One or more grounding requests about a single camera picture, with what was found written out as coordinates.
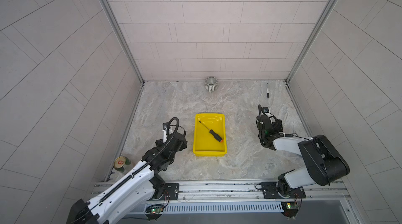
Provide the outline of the orange black screwdriver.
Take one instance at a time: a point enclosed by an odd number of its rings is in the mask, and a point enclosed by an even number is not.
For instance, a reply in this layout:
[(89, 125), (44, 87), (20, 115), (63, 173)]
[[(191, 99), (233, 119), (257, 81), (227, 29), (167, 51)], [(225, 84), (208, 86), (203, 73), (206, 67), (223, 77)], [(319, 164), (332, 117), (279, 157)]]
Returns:
[(224, 141), (223, 138), (222, 138), (219, 134), (215, 133), (212, 129), (209, 129), (203, 122), (199, 121), (199, 123), (200, 123), (202, 126), (204, 126), (204, 127), (208, 130), (208, 132), (209, 132), (218, 142), (223, 142), (223, 141)]

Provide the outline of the yellow plastic bin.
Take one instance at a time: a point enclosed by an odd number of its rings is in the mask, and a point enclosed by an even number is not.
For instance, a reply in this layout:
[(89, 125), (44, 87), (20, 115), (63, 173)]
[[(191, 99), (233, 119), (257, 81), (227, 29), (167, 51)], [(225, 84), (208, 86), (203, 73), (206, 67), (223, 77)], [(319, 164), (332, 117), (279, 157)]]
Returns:
[[(223, 142), (218, 142), (208, 130), (202, 126), (203, 122), (209, 129), (219, 134)], [(197, 157), (223, 157), (227, 154), (225, 115), (215, 113), (202, 113), (195, 116), (195, 130), (193, 153)]]

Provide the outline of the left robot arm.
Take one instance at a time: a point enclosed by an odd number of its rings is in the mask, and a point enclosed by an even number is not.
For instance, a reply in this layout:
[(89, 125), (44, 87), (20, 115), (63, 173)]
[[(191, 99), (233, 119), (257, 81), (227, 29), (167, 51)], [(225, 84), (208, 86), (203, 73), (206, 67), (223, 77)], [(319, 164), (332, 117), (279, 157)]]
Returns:
[(165, 181), (158, 175), (174, 162), (175, 154), (187, 147), (185, 134), (178, 133), (180, 121), (173, 117), (166, 124), (172, 133), (166, 133), (167, 140), (156, 141), (131, 171), (109, 189), (87, 202), (78, 200), (70, 209), (68, 224), (115, 224), (139, 204), (163, 194)]

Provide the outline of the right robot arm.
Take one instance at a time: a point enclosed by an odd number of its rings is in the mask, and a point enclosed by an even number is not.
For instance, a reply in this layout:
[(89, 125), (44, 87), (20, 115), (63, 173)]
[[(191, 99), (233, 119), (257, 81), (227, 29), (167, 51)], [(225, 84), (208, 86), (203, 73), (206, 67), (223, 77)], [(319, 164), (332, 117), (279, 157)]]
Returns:
[(262, 147), (273, 151), (287, 151), (302, 157), (305, 166), (285, 172), (278, 177), (275, 192), (282, 198), (302, 198), (301, 190), (309, 185), (330, 185), (350, 173), (349, 165), (324, 135), (300, 137), (283, 132), (282, 121), (258, 106), (256, 117), (258, 137)]

